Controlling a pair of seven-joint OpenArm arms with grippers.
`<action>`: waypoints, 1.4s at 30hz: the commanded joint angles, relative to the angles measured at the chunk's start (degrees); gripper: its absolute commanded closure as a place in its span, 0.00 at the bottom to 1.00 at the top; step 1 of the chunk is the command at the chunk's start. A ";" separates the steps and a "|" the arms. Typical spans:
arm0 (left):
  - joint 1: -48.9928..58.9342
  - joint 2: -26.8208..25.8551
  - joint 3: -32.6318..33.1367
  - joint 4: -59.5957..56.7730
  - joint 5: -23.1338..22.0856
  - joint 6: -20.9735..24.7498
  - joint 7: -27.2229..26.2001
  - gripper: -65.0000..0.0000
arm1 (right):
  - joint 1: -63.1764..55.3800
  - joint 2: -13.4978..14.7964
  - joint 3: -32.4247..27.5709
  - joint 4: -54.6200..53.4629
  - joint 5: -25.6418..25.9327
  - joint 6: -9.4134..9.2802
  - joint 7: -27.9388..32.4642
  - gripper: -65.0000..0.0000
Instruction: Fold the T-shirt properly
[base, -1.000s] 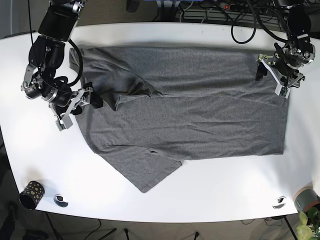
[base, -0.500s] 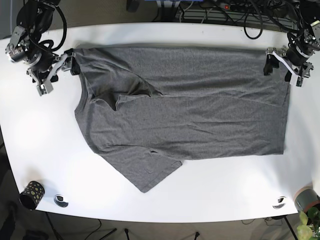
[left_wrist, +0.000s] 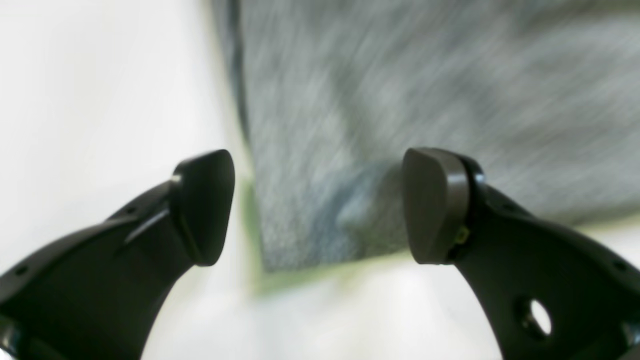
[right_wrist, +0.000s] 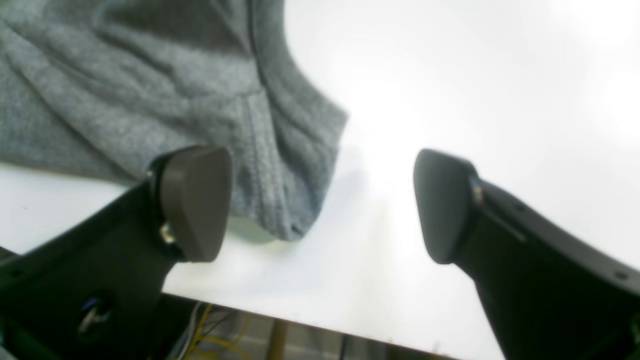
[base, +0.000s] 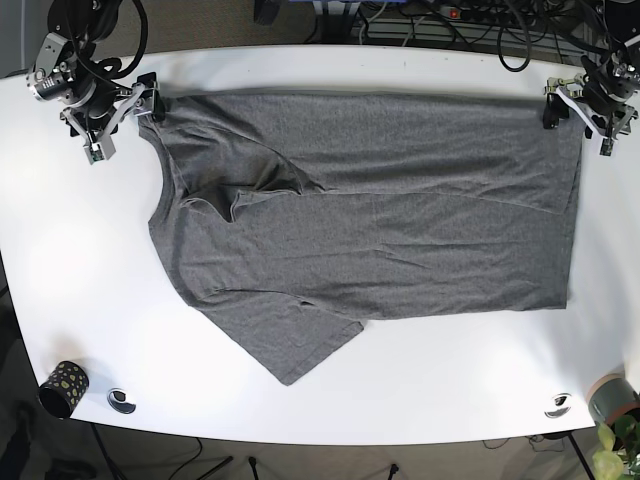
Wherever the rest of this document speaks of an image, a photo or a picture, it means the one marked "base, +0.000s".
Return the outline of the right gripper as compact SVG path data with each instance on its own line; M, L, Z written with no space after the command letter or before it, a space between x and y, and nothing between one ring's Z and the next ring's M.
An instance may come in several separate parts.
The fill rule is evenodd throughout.
M90 164L109 160L116 152L112 136L127 117L150 117L154 123L166 117L155 72L137 77L129 93L122 90L94 90L83 105L69 105L60 120L70 128L71 137L80 137Z

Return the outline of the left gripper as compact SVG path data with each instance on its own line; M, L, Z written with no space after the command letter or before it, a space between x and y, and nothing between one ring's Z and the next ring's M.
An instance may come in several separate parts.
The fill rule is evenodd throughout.
M555 129L576 113L585 124L585 136L597 139L599 154L609 157L618 137L630 134L631 122L639 118L628 104L639 91L639 70L629 64L586 64L584 69L569 79L547 79L542 125Z

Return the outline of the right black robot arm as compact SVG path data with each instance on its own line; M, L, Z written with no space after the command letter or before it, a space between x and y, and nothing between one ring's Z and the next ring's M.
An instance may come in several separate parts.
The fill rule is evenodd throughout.
M133 3L140 21L138 47L132 61L123 66L118 58L92 59L96 46L115 29L119 1L55 1L48 16L46 35L26 85L39 101L57 100L64 105L61 120L72 137L84 141L91 164L115 154L112 135L129 115L165 117L157 74L141 75L130 87L119 81L133 73L145 53L149 23L140 1Z

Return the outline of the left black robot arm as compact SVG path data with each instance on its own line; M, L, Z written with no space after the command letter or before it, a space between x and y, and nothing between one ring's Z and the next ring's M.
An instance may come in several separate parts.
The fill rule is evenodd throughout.
M581 73L550 77L544 95L543 127L550 130L575 113L585 135L600 143L599 154L612 155L621 135L631 133L639 111L630 105L639 93L639 3L637 1L506 1L498 16L498 58L507 70L520 72L530 63L530 29L539 23L559 40L579 50ZM502 36L513 20L525 47L523 63L514 67L503 56Z

